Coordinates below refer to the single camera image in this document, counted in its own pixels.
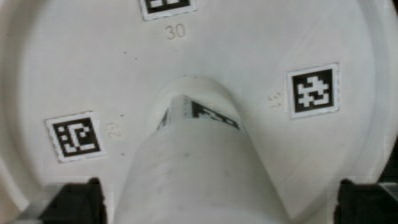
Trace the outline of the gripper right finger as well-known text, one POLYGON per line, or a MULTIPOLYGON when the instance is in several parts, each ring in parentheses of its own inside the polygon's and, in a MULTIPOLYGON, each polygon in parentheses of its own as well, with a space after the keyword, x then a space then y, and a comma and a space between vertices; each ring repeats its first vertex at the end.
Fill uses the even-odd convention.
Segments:
POLYGON ((341 181, 334 224, 398 224, 398 183, 341 181))

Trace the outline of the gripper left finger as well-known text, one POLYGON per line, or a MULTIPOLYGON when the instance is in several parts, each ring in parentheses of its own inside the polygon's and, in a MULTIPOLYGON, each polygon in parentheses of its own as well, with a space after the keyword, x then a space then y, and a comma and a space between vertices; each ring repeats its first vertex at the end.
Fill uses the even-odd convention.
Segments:
POLYGON ((15 216, 14 224, 106 224, 99 179, 49 184, 15 216))

